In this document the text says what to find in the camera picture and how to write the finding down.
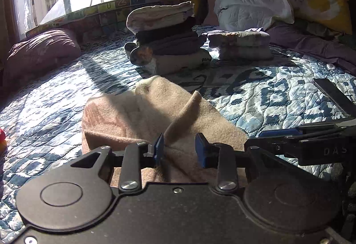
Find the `floral folded garment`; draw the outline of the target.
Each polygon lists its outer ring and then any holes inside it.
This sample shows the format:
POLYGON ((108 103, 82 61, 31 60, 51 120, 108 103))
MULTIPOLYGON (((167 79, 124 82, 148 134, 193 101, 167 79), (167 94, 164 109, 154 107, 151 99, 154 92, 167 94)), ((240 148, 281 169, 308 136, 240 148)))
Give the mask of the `floral folded garment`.
POLYGON ((269 34, 259 29, 235 32, 216 30, 208 32, 206 36, 210 47, 260 47, 270 44, 269 34))

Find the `beige fleece sweater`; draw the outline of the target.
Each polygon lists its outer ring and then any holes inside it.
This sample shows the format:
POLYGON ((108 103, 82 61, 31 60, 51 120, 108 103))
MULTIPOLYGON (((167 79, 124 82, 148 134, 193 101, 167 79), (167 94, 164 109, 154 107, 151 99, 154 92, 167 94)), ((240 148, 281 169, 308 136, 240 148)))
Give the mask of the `beige fleece sweater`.
POLYGON ((243 150, 247 134, 227 121, 202 95, 189 93, 160 76, 137 83, 119 95, 90 98, 84 108, 83 154, 100 146, 124 150, 139 141, 154 143, 164 135, 164 157, 159 168, 142 170, 142 182, 213 183, 214 169, 197 162, 195 135, 203 133, 211 143, 243 150))

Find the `yellow cartoon cushion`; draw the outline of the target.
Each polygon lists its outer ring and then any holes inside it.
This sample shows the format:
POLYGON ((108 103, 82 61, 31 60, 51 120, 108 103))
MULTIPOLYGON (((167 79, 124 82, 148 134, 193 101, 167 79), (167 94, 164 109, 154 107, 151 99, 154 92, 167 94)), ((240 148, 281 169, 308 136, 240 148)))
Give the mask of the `yellow cartoon cushion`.
POLYGON ((292 0, 294 13, 310 22, 348 35, 352 34, 349 0, 292 0))

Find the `white pillow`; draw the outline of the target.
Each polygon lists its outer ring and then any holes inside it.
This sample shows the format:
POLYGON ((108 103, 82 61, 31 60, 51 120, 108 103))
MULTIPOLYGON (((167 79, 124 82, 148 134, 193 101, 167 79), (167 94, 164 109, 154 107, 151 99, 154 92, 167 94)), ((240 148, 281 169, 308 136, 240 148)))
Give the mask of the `white pillow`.
POLYGON ((275 21, 294 23, 288 0, 215 0, 214 13, 225 31, 267 30, 275 21))

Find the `red yellow folded item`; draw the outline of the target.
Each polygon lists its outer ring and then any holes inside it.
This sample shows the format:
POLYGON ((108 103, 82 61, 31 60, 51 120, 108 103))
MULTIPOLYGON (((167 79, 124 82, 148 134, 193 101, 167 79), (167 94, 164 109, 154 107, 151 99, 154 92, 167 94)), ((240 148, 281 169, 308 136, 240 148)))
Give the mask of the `red yellow folded item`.
POLYGON ((7 150, 7 140, 4 130, 0 129, 0 156, 7 150))

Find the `white panda folded garment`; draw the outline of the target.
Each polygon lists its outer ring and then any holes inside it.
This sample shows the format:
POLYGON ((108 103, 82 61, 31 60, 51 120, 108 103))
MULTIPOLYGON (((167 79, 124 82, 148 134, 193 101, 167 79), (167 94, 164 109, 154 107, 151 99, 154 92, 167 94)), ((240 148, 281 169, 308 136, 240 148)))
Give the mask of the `white panda folded garment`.
POLYGON ((205 49, 188 55, 154 55, 143 70, 151 75, 167 75, 181 70, 210 65, 212 57, 205 49))

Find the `black smartphone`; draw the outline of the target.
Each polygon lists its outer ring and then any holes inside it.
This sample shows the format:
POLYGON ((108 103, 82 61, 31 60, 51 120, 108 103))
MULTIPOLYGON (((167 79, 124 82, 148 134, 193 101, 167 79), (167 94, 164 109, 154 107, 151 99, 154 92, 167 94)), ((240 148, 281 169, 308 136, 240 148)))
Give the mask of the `black smartphone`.
POLYGON ((328 97, 335 106, 355 118, 355 104, 327 78, 313 79, 313 84, 328 97))

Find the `blue patterned quilt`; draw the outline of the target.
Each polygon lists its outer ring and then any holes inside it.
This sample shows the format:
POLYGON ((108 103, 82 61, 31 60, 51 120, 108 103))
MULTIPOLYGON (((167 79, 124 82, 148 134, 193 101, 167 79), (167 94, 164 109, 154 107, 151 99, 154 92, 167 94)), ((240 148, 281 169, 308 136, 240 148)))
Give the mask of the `blue patterned quilt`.
MULTIPOLYGON (((50 72, 9 98, 1 108, 8 150, 1 160, 1 242, 9 242, 23 224, 15 196, 30 178, 81 155, 81 118, 89 98, 120 94, 148 74, 127 59, 128 33, 87 43, 81 56, 50 72)), ((344 114, 318 88, 330 80, 355 100, 355 77, 300 53, 272 46, 266 62, 221 61, 209 49, 208 67, 180 71, 168 79, 199 92, 231 123, 255 136, 271 129, 341 119, 344 114)))

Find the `colourful alphabet play mat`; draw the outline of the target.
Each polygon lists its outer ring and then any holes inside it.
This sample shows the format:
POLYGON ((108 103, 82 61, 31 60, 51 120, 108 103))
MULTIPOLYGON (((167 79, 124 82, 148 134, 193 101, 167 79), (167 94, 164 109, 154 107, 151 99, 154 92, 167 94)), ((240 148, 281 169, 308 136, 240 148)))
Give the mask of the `colourful alphabet play mat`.
POLYGON ((159 4, 160 0, 113 0, 41 23, 25 34, 30 39, 48 30, 67 29, 81 38, 91 40, 124 29, 127 17, 133 10, 159 4))

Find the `pale folded garment bottom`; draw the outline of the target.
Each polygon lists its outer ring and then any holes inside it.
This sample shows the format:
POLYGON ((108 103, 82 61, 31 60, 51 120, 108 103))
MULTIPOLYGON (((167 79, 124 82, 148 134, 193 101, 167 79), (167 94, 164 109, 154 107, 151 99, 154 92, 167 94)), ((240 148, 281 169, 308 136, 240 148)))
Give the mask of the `pale folded garment bottom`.
POLYGON ((222 46, 218 48, 219 59, 246 59, 264 61, 273 58, 269 46, 222 46))

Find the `purple rolled duvet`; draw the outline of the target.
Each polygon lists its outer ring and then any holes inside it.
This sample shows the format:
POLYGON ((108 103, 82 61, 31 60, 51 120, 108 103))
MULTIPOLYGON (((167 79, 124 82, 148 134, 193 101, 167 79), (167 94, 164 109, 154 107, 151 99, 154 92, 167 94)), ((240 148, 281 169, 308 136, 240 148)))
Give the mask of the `purple rolled duvet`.
POLYGON ((52 29, 15 44, 6 59, 3 86, 15 88, 81 55, 73 32, 52 29))

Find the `black folded garment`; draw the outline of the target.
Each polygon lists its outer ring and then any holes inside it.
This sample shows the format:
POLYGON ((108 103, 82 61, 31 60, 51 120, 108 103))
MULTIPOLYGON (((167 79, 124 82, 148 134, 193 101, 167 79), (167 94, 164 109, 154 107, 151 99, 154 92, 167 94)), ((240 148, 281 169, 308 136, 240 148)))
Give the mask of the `black folded garment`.
POLYGON ((172 37, 178 34, 183 34, 192 31, 192 27, 196 24, 195 17, 188 17, 183 23, 173 26, 158 28, 154 30, 139 31, 135 35, 136 42, 139 45, 144 45, 157 40, 162 40, 166 37, 172 37))

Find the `cream folded garment on top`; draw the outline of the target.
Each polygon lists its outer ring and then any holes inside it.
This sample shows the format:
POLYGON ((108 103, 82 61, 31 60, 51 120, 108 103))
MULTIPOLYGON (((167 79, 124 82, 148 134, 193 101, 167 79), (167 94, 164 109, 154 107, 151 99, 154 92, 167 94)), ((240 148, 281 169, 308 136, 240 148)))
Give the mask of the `cream folded garment on top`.
POLYGON ((145 6, 129 13, 126 26, 133 34, 137 34, 181 24, 188 17, 194 17, 194 3, 191 1, 178 5, 145 6))

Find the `grey folded garment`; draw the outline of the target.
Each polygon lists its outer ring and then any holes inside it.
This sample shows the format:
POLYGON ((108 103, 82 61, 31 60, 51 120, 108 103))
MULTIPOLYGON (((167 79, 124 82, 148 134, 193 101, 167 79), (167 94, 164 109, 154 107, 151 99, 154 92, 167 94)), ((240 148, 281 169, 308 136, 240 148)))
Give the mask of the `grey folded garment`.
POLYGON ((196 53, 206 42, 207 36, 196 32, 174 35, 144 45, 128 42, 124 45, 127 58, 133 65, 148 65, 154 56, 190 55, 196 53))

